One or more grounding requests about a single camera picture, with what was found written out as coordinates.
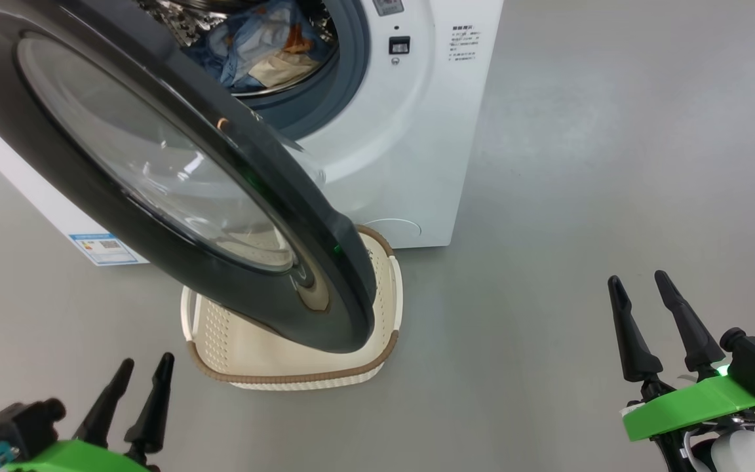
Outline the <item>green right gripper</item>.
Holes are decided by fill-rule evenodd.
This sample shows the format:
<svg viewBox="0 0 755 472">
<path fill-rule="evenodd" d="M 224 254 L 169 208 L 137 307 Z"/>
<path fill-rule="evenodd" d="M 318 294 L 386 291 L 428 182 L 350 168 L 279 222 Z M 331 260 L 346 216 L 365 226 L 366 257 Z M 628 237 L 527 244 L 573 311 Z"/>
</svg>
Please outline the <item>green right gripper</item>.
<svg viewBox="0 0 755 472">
<path fill-rule="evenodd" d="M 666 271 L 654 272 L 654 281 L 679 331 L 686 351 L 687 370 L 696 374 L 718 374 L 713 364 L 725 359 L 722 348 Z M 662 362 L 648 349 L 633 319 L 631 299 L 618 276 L 608 279 L 608 292 L 623 379 L 634 383 L 656 382 L 663 371 Z M 660 395 L 647 403 L 628 406 L 620 410 L 620 415 L 627 437 L 636 442 L 749 408 L 755 408 L 755 395 L 730 376 L 717 376 Z"/>
</svg>

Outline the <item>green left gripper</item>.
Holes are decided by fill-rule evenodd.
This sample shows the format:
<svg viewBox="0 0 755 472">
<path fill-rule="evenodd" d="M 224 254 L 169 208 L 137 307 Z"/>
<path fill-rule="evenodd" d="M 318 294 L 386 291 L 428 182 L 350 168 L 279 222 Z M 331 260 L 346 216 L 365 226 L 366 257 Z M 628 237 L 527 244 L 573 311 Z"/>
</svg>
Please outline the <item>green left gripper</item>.
<svg viewBox="0 0 755 472">
<path fill-rule="evenodd" d="M 118 401 L 126 393 L 134 371 L 134 359 L 123 359 L 111 381 L 103 388 L 86 418 L 69 441 L 58 441 L 37 457 L 6 464 L 8 472 L 152 472 L 135 460 L 147 460 L 164 448 L 174 370 L 173 353 L 164 353 L 152 376 L 152 389 L 138 420 L 124 441 L 126 456 L 106 449 L 107 437 Z"/>
</svg>

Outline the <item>black rimmed glass washer door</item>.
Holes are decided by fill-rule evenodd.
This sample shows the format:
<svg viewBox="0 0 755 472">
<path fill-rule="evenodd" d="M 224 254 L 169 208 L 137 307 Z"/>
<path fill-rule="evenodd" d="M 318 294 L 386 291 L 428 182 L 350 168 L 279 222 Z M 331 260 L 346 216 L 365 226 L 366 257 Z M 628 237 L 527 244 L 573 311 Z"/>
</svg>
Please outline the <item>black rimmed glass washer door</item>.
<svg viewBox="0 0 755 472">
<path fill-rule="evenodd" d="M 376 278 L 283 138 L 132 0 L 0 0 L 0 138 L 67 203 L 285 340 L 364 347 Z"/>
</svg>

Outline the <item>blue garment with cream lining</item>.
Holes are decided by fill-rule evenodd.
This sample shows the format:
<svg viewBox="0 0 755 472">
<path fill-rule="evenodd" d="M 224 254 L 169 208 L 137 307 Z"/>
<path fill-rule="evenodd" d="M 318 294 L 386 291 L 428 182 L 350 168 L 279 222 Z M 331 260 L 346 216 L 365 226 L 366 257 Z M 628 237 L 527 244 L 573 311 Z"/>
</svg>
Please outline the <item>blue garment with cream lining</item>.
<svg viewBox="0 0 755 472">
<path fill-rule="evenodd" d="M 243 18 L 216 27 L 203 41 L 204 69 L 239 93 L 275 89 L 305 77 L 321 64 L 328 47 L 305 21 Z"/>
</svg>

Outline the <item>cream perforated laundry basket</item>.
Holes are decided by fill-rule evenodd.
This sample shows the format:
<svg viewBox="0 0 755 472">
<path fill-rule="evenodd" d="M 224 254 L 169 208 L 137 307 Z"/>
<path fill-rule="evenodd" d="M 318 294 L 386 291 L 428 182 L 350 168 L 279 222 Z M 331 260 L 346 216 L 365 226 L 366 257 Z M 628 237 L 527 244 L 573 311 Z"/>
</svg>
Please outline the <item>cream perforated laundry basket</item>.
<svg viewBox="0 0 755 472">
<path fill-rule="evenodd" d="M 367 382 L 383 368 L 402 324 L 402 273 L 387 239 L 360 225 L 376 275 L 376 326 L 352 353 L 327 353 L 285 340 L 183 287 L 181 328 L 194 365 L 217 382 L 260 391 L 308 391 Z"/>
</svg>

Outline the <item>grey rubber door gasket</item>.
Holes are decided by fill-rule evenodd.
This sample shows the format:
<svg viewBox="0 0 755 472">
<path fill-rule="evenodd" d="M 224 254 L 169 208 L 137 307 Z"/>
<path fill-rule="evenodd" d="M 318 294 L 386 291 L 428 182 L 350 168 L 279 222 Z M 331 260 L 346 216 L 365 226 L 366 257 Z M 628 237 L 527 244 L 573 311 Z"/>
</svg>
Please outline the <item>grey rubber door gasket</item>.
<svg viewBox="0 0 755 472">
<path fill-rule="evenodd" d="M 279 92 L 237 94 L 268 125 L 299 140 L 329 125 L 351 102 L 368 71 L 371 35 L 362 0 L 296 0 L 306 16 L 326 12 L 338 44 L 317 72 Z"/>
</svg>

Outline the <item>blue energy label sticker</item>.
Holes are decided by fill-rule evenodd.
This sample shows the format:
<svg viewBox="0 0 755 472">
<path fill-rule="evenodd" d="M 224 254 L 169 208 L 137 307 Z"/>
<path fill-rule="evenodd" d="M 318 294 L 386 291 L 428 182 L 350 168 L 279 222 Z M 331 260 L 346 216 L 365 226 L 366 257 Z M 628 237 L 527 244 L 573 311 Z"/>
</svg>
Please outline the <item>blue energy label sticker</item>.
<svg viewBox="0 0 755 472">
<path fill-rule="evenodd" d="M 142 259 L 110 233 L 69 234 L 69 239 L 96 266 L 141 265 Z"/>
</svg>

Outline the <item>round white filter cover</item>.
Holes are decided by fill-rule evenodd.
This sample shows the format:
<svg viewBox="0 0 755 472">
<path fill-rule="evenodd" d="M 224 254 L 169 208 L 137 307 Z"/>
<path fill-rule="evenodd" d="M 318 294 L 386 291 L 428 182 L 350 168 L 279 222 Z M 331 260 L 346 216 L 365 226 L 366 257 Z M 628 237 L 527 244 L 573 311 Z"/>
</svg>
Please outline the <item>round white filter cover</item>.
<svg viewBox="0 0 755 472">
<path fill-rule="evenodd" d="M 419 224 L 402 218 L 380 218 L 363 224 L 380 233 L 387 240 L 416 239 L 422 233 Z"/>
</svg>

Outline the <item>printed text label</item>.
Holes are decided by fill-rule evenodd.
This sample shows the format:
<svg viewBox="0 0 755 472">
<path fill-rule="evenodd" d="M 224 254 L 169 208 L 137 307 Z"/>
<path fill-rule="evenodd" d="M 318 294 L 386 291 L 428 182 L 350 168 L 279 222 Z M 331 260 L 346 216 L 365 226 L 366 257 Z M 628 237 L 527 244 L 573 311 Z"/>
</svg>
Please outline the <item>printed text label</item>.
<svg viewBox="0 0 755 472">
<path fill-rule="evenodd" d="M 448 38 L 449 62 L 472 62 L 480 50 L 482 32 L 474 25 L 454 25 Z"/>
</svg>

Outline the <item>blue orange crumpled cloth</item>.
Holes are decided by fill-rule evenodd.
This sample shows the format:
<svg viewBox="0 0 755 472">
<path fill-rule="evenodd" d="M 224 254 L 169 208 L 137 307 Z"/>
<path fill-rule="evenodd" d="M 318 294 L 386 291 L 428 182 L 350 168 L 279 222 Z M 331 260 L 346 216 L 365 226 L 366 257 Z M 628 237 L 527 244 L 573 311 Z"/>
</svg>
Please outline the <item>blue orange crumpled cloth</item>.
<svg viewBox="0 0 755 472">
<path fill-rule="evenodd" d="M 220 25 L 233 23 L 243 18 L 264 17 L 263 14 L 257 12 L 257 9 L 269 0 L 136 0 L 136 2 L 141 9 L 170 31 L 186 56 L 204 69 L 202 48 L 203 41 L 209 33 Z M 264 94 L 289 89 L 317 72 L 332 53 L 333 47 L 335 46 L 327 46 L 326 56 L 317 69 L 293 83 L 276 88 L 248 90 L 244 93 L 228 88 L 227 90 L 236 96 L 237 94 Z"/>
</svg>

